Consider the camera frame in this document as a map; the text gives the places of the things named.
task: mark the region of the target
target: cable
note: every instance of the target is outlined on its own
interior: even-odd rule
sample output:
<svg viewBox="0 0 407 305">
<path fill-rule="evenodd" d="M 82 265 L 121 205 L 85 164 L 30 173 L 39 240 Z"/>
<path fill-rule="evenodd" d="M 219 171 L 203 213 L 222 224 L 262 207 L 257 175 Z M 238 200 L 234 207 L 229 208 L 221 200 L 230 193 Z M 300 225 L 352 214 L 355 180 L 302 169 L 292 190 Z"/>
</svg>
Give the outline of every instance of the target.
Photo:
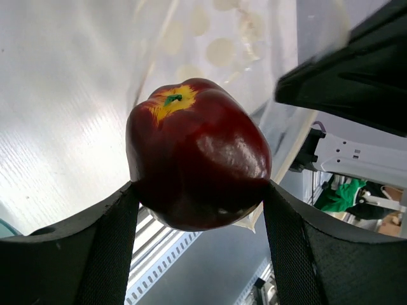
<svg viewBox="0 0 407 305">
<path fill-rule="evenodd" d="M 324 126 L 324 124 L 322 124 L 321 121 L 315 121 L 315 122 L 313 122 L 312 124 L 313 124 L 313 125 L 318 125 L 319 128 L 321 129 L 321 131 L 324 132 L 324 133 L 326 133 L 325 126 Z"/>
</svg>

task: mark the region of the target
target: cardboard box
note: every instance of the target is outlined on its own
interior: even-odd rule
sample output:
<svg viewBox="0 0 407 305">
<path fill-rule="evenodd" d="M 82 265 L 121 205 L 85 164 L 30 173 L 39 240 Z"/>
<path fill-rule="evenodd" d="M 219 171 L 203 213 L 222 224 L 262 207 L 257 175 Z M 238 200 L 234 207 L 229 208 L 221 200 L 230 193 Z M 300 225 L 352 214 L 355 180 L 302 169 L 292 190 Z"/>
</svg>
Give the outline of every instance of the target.
<svg viewBox="0 0 407 305">
<path fill-rule="evenodd" d="M 399 237 L 401 227 L 397 226 L 391 222 L 382 222 L 382 225 L 379 227 L 378 232 L 384 235 Z"/>
</svg>

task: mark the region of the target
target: white surface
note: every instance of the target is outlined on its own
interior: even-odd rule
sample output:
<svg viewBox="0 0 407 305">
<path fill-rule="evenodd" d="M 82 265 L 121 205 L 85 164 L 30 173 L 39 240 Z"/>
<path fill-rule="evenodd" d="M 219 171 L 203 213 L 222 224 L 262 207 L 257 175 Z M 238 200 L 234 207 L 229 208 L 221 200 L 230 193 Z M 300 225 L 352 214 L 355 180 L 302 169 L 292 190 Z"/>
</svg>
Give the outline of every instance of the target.
<svg viewBox="0 0 407 305">
<path fill-rule="evenodd" d="M 238 8 L 219 10 L 212 1 L 2 1 L 0 217 L 27 234 L 126 183 L 127 113 L 136 97 L 197 71 L 184 65 L 223 85 L 248 112 L 264 104 L 280 76 L 272 71 L 276 63 L 279 73 L 296 65 L 295 2 L 242 0 Z M 190 26 L 195 4 L 199 18 L 209 18 L 207 30 Z M 252 22 L 258 15 L 263 21 Z M 257 28 L 242 29 L 252 23 Z M 199 30 L 205 34 L 196 36 Z M 271 43 L 271 30 L 278 42 Z M 219 68 L 205 56 L 220 37 L 233 41 L 234 53 L 231 64 Z M 163 41 L 173 45 L 164 48 Z M 272 111 L 289 108 L 281 107 Z M 283 129 L 267 130 L 272 148 L 286 132 L 283 148 L 273 152 L 274 177 L 295 157 L 312 115 L 290 109 L 281 116 Z"/>
</svg>

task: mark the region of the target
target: red apple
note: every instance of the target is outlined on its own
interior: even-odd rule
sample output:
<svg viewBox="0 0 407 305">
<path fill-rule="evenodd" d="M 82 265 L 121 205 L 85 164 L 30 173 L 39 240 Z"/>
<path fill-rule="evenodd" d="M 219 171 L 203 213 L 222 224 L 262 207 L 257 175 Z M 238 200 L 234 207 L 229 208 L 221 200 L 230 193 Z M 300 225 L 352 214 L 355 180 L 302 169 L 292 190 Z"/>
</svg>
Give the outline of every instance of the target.
<svg viewBox="0 0 407 305">
<path fill-rule="evenodd" d="M 252 212 L 272 157 L 258 127 L 208 79 L 155 90 L 127 120 L 130 178 L 159 221 L 183 231 L 231 224 Z"/>
</svg>

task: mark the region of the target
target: green object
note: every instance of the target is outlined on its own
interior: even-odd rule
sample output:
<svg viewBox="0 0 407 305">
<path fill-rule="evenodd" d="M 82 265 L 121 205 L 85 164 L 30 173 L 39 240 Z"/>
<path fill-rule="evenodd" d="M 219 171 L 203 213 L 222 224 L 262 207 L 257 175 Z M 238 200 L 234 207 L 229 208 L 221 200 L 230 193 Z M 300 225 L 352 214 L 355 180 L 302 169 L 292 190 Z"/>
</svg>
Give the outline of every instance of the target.
<svg viewBox="0 0 407 305">
<path fill-rule="evenodd" d="M 344 212 L 354 205 L 356 192 L 365 185 L 365 181 L 352 179 L 349 184 L 340 185 L 336 191 L 327 189 L 314 207 L 324 212 Z"/>
<path fill-rule="evenodd" d="M 164 102 L 164 106 L 171 104 L 175 100 L 182 100 L 182 99 L 183 99 L 183 96 L 181 94 L 169 95 Z"/>
</svg>

